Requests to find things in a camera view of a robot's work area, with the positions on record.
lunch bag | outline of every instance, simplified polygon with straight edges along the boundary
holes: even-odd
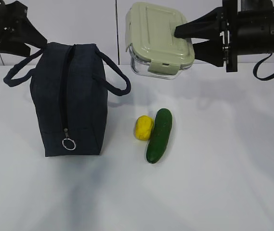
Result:
[[[13,79],[41,54],[36,68]],[[106,81],[103,60],[125,80],[126,89]],[[14,87],[30,78],[45,156],[99,155],[106,127],[107,91],[123,96],[131,90],[129,79],[117,65],[95,44],[68,46],[52,42],[16,64],[4,82]]]

yellow ball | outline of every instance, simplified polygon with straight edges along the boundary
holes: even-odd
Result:
[[[151,117],[143,115],[138,118],[135,128],[135,136],[141,141],[147,141],[151,137],[154,127],[154,120]]]

robotic arm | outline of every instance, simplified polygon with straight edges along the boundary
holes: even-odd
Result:
[[[0,53],[8,53],[23,57],[30,55],[30,47],[43,48],[47,44],[26,17],[27,7],[15,1],[5,5],[0,0]]]
[[[194,44],[196,59],[218,67],[226,62],[227,72],[237,71],[237,56],[274,53],[274,6],[271,0],[222,0],[203,17],[176,27],[177,38],[208,41]]]

green lid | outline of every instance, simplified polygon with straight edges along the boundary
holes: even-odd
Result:
[[[175,27],[185,23],[175,9],[137,2],[126,15],[126,48],[150,63],[149,72],[175,75],[195,60],[191,40],[174,37]]]

green cucumber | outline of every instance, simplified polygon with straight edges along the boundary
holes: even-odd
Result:
[[[155,164],[164,154],[172,128],[172,114],[166,109],[160,109],[155,118],[154,129],[146,150],[146,160]]]

